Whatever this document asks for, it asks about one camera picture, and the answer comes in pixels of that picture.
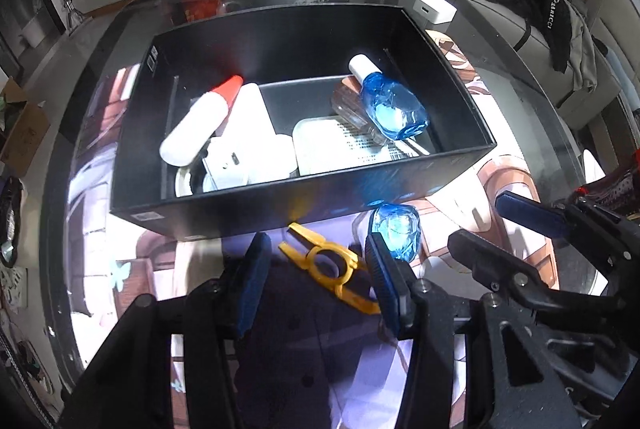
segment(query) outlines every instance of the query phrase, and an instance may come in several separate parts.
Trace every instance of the red cap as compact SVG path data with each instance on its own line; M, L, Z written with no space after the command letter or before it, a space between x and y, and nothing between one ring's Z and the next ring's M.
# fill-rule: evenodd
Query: red cap
M242 83L244 83L242 77L240 75L234 75L230 79L225 80L225 82L223 82L219 86L211 88L209 92L219 94L226 100L226 105L231 108L234 100L236 99L236 96L238 96L238 91L240 91Z

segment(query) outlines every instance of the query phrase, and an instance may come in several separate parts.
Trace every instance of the white cap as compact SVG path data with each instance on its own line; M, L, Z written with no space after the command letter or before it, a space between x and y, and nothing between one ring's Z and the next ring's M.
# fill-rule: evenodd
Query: white cap
M349 61L349 71L353 73L361 84L371 73L382 73L380 69L369 60L369 57L362 54L356 55Z

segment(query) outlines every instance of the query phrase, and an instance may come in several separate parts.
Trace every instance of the open box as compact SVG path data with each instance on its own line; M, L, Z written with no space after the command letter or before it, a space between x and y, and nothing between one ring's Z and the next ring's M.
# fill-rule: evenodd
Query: open box
M29 102L22 88L9 78L0 92L6 102L5 131L0 131L0 161L12 168L18 178L27 174L31 160L49 130L49 120L34 102ZM8 125L10 106L14 108L12 125Z
M300 120L335 115L331 94L361 53L423 103L431 123L416 141L433 154L176 198L177 168L158 150L192 99L242 75L260 86L276 133L290 135ZM122 124L111 212L180 240L276 229L428 196L494 146L454 70L401 8L237 12L154 38Z

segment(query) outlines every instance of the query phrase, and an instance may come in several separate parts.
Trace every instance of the white power adapter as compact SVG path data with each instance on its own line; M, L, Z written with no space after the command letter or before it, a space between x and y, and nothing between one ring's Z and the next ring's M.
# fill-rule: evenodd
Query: white power adapter
M456 8L445 0L415 0L414 10L433 24L450 23Z

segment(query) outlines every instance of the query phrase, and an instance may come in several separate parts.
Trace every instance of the blue bottle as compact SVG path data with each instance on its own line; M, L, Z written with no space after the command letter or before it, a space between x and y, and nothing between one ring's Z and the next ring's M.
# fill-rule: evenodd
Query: blue bottle
M383 75L367 56L353 57L349 70L362 85L360 97L369 118L389 140L415 136L429 125L427 112L415 95Z
M371 213L369 234L380 232L395 259L411 263L420 250L420 216L411 205L383 203Z

